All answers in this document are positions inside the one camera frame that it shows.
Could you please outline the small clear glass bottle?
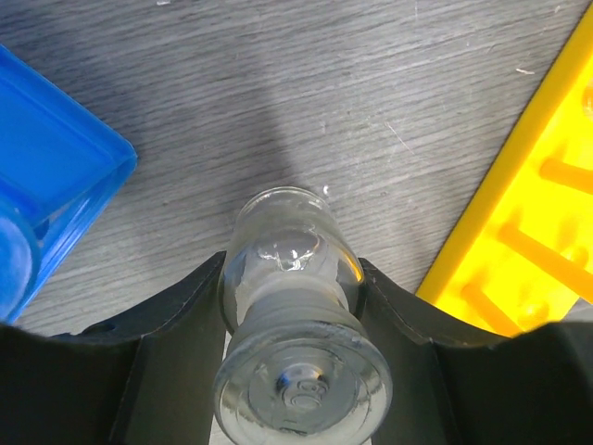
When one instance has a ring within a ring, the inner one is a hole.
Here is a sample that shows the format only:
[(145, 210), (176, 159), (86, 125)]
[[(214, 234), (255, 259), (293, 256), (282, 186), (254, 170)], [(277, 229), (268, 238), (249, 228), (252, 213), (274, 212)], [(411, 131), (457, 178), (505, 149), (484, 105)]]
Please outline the small clear glass bottle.
[(241, 209), (218, 293), (215, 416), (236, 444), (361, 444), (393, 383), (360, 322), (364, 272), (328, 205), (283, 186)]

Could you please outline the blue divided plastic bin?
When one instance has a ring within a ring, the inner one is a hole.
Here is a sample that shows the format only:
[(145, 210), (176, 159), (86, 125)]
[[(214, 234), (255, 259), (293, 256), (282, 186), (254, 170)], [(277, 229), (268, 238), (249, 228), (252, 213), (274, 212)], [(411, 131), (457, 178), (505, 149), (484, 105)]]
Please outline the blue divided plastic bin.
[(1, 202), (16, 208), (37, 238), (41, 266), (32, 299), (136, 165), (126, 139), (2, 48)]

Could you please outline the yellow test tube rack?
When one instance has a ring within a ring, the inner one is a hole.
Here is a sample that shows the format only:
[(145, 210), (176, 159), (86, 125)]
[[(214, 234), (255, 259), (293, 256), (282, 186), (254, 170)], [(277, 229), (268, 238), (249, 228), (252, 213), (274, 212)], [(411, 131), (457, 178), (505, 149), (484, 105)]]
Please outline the yellow test tube rack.
[(592, 15), (586, 12), (420, 284), (506, 337), (592, 298)]

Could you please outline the clear glass beaker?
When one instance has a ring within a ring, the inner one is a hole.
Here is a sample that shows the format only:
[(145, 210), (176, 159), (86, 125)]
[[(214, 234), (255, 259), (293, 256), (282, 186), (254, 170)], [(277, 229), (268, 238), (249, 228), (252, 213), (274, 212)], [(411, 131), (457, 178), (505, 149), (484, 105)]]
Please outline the clear glass beaker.
[(12, 324), (31, 301), (41, 266), (35, 233), (16, 208), (1, 202), (1, 322)]

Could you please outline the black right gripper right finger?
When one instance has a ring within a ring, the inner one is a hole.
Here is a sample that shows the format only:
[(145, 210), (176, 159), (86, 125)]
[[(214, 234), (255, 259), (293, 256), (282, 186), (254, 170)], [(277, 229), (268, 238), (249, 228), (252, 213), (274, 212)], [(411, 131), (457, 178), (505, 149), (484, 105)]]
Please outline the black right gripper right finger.
[(361, 322), (393, 380), (374, 443), (591, 442), (591, 323), (501, 337), (417, 298), (368, 261), (363, 270)]

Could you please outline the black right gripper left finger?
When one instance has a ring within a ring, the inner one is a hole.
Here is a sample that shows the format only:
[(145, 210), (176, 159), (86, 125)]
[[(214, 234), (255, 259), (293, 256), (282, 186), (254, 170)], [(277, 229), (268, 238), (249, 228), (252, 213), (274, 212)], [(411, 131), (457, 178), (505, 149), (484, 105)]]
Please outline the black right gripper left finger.
[(206, 444), (224, 326), (222, 253), (77, 335), (1, 327), (5, 444)]

